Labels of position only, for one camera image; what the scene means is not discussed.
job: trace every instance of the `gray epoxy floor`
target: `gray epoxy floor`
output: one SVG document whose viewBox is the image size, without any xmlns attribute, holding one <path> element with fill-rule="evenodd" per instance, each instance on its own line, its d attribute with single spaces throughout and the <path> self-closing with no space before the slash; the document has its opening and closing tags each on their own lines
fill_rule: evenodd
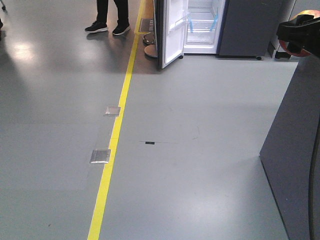
<svg viewBox="0 0 320 240">
<path fill-rule="evenodd" d="M 89 159 L 109 143 L 133 31 L 87 35 L 93 0 L 6 5 L 0 239 L 87 239 L 103 168 Z M 143 47 L 100 239 L 287 239 L 258 155 L 296 63 L 187 55 L 158 71 Z"/>
</svg>

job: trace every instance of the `open refrigerator door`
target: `open refrigerator door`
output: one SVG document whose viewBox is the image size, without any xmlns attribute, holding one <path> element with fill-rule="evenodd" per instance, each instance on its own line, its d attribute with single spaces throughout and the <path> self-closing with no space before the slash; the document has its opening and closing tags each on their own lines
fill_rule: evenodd
<svg viewBox="0 0 320 240">
<path fill-rule="evenodd" d="M 184 54 L 188 0 L 158 0 L 158 56 L 163 69 Z"/>
</svg>

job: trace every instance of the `black pants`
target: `black pants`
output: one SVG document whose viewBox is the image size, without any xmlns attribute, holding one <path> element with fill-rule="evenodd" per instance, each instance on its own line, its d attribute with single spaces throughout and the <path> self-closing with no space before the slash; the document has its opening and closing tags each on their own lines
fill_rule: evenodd
<svg viewBox="0 0 320 240">
<path fill-rule="evenodd" d="M 96 20 L 98 22 L 107 22 L 108 14 L 108 2 L 109 0 L 96 0 L 96 6 L 98 10 L 98 15 Z M 119 24 L 128 24 L 129 9 L 128 9 L 128 0 L 114 0 L 115 5 L 118 9 L 118 23 Z"/>
</svg>

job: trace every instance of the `dark gray panel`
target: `dark gray panel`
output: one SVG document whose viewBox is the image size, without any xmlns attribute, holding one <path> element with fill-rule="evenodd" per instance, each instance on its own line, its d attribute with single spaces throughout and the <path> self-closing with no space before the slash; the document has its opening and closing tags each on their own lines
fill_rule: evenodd
<svg viewBox="0 0 320 240">
<path fill-rule="evenodd" d="M 319 66 L 314 56 L 300 60 L 260 153 L 291 240 L 309 239 L 308 186 L 320 112 Z"/>
<path fill-rule="evenodd" d="M 230 0 L 218 54 L 264 56 L 281 4 L 281 0 Z"/>
</svg>

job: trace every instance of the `black sneaker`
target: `black sneaker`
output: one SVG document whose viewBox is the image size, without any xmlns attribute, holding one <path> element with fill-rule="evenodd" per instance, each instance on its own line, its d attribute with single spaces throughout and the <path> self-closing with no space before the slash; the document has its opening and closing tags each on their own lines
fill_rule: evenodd
<svg viewBox="0 0 320 240">
<path fill-rule="evenodd" d="M 94 34 L 98 32 L 108 31 L 107 24 L 100 21 L 95 21 L 91 26 L 84 29 L 87 33 Z"/>
<path fill-rule="evenodd" d="M 124 25 L 118 23 L 118 26 L 116 26 L 115 30 L 112 31 L 112 34 L 117 35 L 117 36 L 122 35 L 125 32 L 128 32 L 130 29 L 131 28 L 130 28 L 129 23 L 124 24 Z"/>
</svg>

